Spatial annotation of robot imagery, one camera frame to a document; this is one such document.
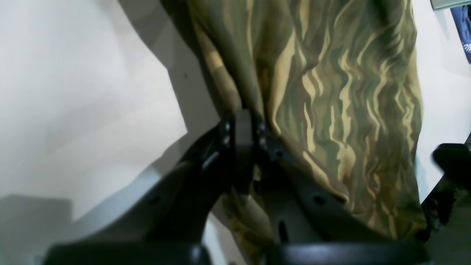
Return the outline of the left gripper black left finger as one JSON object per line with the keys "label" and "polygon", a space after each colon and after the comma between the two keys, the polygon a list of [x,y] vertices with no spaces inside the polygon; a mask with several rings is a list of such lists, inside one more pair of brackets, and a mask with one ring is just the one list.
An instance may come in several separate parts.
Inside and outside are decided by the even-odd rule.
{"label": "left gripper black left finger", "polygon": [[170,173],[90,243],[198,243],[208,214],[233,188],[253,178],[252,116],[242,110],[199,138]]}

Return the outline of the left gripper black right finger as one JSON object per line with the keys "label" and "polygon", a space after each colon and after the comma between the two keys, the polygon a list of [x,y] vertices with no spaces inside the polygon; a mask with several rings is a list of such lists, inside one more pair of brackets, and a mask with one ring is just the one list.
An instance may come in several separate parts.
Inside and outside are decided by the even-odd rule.
{"label": "left gripper black right finger", "polygon": [[262,197],[276,243],[386,243],[388,238],[353,218],[289,151],[257,122],[257,158]]}

